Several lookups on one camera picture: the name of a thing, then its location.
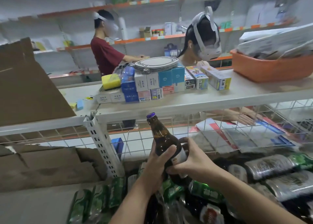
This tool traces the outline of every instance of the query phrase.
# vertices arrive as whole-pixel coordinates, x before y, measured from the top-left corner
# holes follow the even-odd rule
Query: hand
[[[144,168],[138,182],[142,182],[143,187],[149,197],[154,194],[162,185],[163,171],[165,163],[175,154],[176,146],[170,146],[162,155],[155,153],[156,143],[153,140],[151,152],[146,167]]]
[[[244,125],[250,125],[250,126],[255,125],[255,121],[249,116],[244,115],[243,113],[239,113],[231,109],[225,109],[224,112],[225,112],[225,116],[223,117],[223,119],[227,119],[231,121],[238,121],[239,123],[242,123]]]
[[[254,112],[251,109],[248,109],[247,107],[241,107],[240,108],[241,113],[244,113],[245,115],[248,115],[250,118],[254,119],[254,120],[263,120],[262,115],[257,114],[256,112]]]
[[[181,138],[179,142],[188,143],[188,158],[183,163],[168,167],[166,172],[170,175],[187,174],[190,178],[198,182],[209,183],[208,185],[216,187],[214,177],[226,171],[214,164],[192,138]]]

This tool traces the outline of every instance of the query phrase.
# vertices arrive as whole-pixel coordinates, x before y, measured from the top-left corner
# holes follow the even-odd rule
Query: man in maroon shirt
[[[106,10],[95,13],[95,36],[91,40],[91,49],[95,56],[101,76],[112,74],[114,69],[122,62],[137,62],[146,56],[129,56],[115,50],[106,41],[106,37],[112,37],[118,30],[114,24],[114,18]]]

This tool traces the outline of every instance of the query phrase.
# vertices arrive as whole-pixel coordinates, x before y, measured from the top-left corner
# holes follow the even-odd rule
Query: bottle cap
[[[155,116],[155,113],[150,113],[150,114],[147,115],[147,119],[150,119],[150,118],[152,118],[153,116]]]

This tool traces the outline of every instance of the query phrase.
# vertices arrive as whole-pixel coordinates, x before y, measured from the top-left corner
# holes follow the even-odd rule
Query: maroon t-shirt
[[[90,45],[102,76],[112,74],[125,56],[110,46],[107,41],[97,37],[91,40]]]

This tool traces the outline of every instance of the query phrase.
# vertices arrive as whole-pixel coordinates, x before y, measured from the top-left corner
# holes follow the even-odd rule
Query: orange plastic basket
[[[279,59],[260,60],[245,56],[236,49],[233,55],[233,70],[253,82],[277,82],[297,80],[313,73],[313,55]]]

